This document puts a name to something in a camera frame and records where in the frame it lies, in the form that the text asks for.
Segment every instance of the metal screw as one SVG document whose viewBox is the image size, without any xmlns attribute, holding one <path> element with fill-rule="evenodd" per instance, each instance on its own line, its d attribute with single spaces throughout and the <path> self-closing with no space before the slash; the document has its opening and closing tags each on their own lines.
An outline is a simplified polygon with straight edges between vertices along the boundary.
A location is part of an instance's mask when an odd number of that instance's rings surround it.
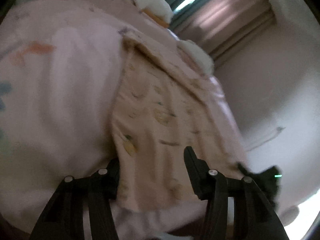
<svg viewBox="0 0 320 240">
<path fill-rule="evenodd" d="M 246 183 L 251 183 L 252 182 L 252 179 L 250 177 L 244 177 L 244 182 Z"/>
<path fill-rule="evenodd" d="M 71 181 L 73 181 L 73 177 L 72 176 L 66 176 L 64 178 L 64 182 L 66 182 L 66 183 L 71 182 Z"/>
<path fill-rule="evenodd" d="M 209 174 L 212 176 L 216 176 L 218 172 L 216 170 L 209 170 Z"/>
<path fill-rule="evenodd" d="M 100 170 L 98 171 L 98 173 L 99 173 L 100 175 L 105 175 L 105 174 L 108 173 L 108 171 L 107 171 L 107 169 L 100 169 Z"/>
</svg>

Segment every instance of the blue print on sheet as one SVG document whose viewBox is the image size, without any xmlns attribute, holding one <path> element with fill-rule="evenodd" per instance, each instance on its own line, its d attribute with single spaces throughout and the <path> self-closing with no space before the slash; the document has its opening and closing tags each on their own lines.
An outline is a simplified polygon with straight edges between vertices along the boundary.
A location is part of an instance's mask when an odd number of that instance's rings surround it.
<svg viewBox="0 0 320 240">
<path fill-rule="evenodd" d="M 5 110 L 5 104 L 1 99 L 1 96 L 9 94 L 12 90 L 11 84 L 9 82 L 0 82 L 0 111 Z"/>
</svg>

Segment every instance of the dark green object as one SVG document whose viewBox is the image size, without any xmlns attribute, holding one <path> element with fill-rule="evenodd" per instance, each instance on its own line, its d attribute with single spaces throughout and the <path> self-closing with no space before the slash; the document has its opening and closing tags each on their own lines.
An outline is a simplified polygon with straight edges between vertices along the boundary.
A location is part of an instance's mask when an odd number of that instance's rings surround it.
<svg viewBox="0 0 320 240">
<path fill-rule="evenodd" d="M 280 174 L 279 169 L 276 166 L 273 166 L 261 173 L 252 173 L 248 172 L 241 163 L 238 163 L 238 169 L 244 176 L 251 177 L 254 180 L 269 200 L 271 206 L 275 209 L 277 207 L 275 198 L 279 192 L 279 178 L 275 176 Z"/>
</svg>

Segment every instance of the wall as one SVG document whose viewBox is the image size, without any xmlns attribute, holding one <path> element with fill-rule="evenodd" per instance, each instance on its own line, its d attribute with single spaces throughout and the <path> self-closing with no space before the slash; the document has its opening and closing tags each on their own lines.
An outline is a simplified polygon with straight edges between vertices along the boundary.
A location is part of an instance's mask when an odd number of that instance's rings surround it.
<svg viewBox="0 0 320 240">
<path fill-rule="evenodd" d="M 320 187 L 320 45 L 279 25 L 266 30 L 215 75 L 247 145 L 250 168 L 282 169 L 280 209 L 301 203 Z"/>
</svg>

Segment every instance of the pink curtain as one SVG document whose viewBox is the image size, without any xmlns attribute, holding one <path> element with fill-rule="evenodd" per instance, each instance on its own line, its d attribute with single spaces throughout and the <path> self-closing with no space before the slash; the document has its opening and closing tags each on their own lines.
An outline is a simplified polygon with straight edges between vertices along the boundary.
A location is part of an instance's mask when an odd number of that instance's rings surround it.
<svg viewBox="0 0 320 240">
<path fill-rule="evenodd" d="M 268 0 L 210 0 L 174 32 L 201 46 L 219 66 L 275 22 Z"/>
</svg>

